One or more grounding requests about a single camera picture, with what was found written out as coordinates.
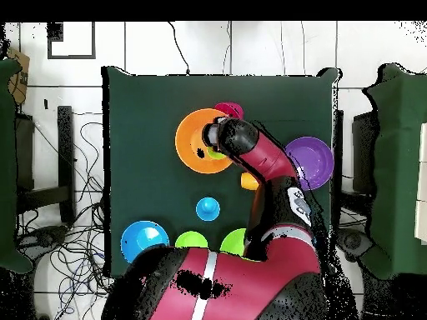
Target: blue cup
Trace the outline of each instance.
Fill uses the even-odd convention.
[[[204,197],[198,201],[196,213],[203,221],[213,221],[219,215],[219,202],[213,197]]]

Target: green table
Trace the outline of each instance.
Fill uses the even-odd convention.
[[[17,153],[15,109],[9,79],[22,70],[16,60],[0,60],[0,268],[28,273],[33,264],[15,248],[17,228]]]
[[[332,87],[338,76],[334,68],[318,77],[130,76],[115,67],[103,68],[103,104],[109,110],[104,118],[110,125],[104,151],[111,170],[105,182],[111,188],[106,233],[111,269],[106,273],[118,277],[125,272],[128,263],[120,238],[138,220],[160,224],[172,245],[181,233],[200,232],[213,250],[219,250],[229,232],[246,227],[254,192],[240,187],[243,170],[232,165],[205,175],[185,166],[174,145],[183,118],[216,103],[237,102],[245,120],[260,121],[283,145],[302,136],[330,145]],[[329,224],[329,183],[314,195]],[[213,222],[201,221],[195,212],[197,201],[207,196],[221,207]]]
[[[421,124],[427,122],[427,76],[395,64],[366,92],[378,111],[374,149],[377,193],[369,235],[376,243],[361,262],[379,279],[400,273],[427,274],[427,246],[414,237]]]

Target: green cup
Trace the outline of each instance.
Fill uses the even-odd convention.
[[[175,242],[176,248],[188,248],[188,247],[197,247],[197,248],[207,248],[208,241],[199,232],[188,231],[181,234]]]
[[[206,148],[206,151],[208,151],[208,155],[212,158],[212,159],[224,159],[227,156],[225,156],[224,154],[220,153],[220,152],[215,152],[211,147]]]
[[[244,232],[246,228],[239,228],[224,238],[221,243],[221,252],[227,252],[234,255],[239,255],[240,257],[244,255]]]

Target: purple bowl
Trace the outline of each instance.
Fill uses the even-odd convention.
[[[317,189],[328,182],[334,170],[334,155],[322,140],[300,137],[290,142],[284,151],[297,168],[303,190]]]

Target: magenta cup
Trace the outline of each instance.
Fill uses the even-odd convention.
[[[237,103],[234,102],[221,102],[215,106],[215,109],[227,114],[232,118],[243,119],[244,110]]]

